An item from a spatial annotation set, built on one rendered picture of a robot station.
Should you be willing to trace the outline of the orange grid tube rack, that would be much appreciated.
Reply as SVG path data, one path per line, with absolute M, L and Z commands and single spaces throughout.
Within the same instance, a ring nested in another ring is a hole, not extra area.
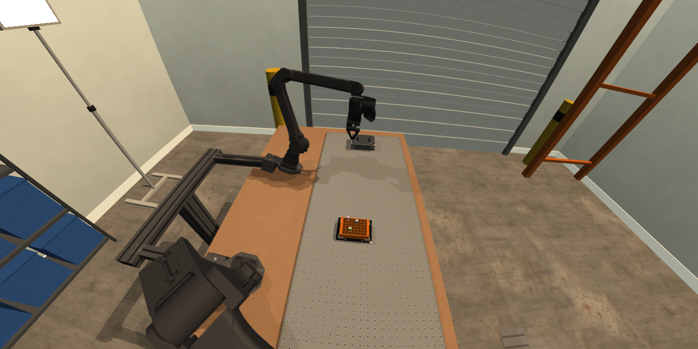
M 356 224 L 356 219 L 358 219 L 358 224 Z M 352 232 L 348 230 L 349 227 L 352 227 Z M 341 217 L 341 228 L 339 237 L 349 239 L 369 239 L 369 219 L 349 218 L 348 221 L 345 217 Z

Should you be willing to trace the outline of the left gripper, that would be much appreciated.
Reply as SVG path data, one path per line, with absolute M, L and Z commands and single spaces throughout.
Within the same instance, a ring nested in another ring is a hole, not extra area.
M 351 140 L 354 140 L 356 138 L 357 134 L 360 132 L 360 128 L 356 128 L 356 126 L 360 126 L 360 122 L 354 122 L 354 113 L 357 111 L 352 111 L 348 110 L 349 116 L 347 114 L 347 124 L 346 124 L 346 131 L 351 137 Z M 352 124 L 355 124 L 354 127 L 352 127 Z M 356 132 L 354 136 L 352 137 L 351 132 Z

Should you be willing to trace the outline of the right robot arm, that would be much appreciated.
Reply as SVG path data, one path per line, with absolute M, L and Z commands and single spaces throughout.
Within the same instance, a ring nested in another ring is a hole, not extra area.
M 146 328 L 152 346 L 275 349 L 255 332 L 239 309 L 263 279 L 256 271 L 257 264 L 255 259 L 235 256 L 232 267 L 225 267 L 202 259 L 184 237 L 177 239 L 164 256 L 155 258 L 138 273 L 152 319 Z M 221 303 L 227 307 L 198 338 L 195 330 Z

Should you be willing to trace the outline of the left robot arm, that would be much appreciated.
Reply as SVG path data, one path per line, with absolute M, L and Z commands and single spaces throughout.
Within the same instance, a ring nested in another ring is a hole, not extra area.
M 361 122 L 362 113 L 364 113 L 364 118 L 368 119 L 370 122 L 373 122 L 374 119 L 376 119 L 376 99 L 361 96 L 361 94 L 364 92 L 363 84 L 347 79 L 307 73 L 307 71 L 281 68 L 281 70 L 277 71 L 276 75 L 274 75 L 269 81 L 269 85 L 276 94 L 282 117 L 286 122 L 290 141 L 289 149 L 281 162 L 281 167 L 295 171 L 299 163 L 300 153 L 304 154 L 303 151 L 308 151 L 307 149 L 310 145 L 309 140 L 304 137 L 300 131 L 292 106 L 290 105 L 290 100 L 286 91 L 286 83 L 289 81 L 312 84 L 315 86 L 351 93 L 351 96 L 356 96 L 349 99 L 349 110 L 357 111 L 354 113 L 354 122 Z

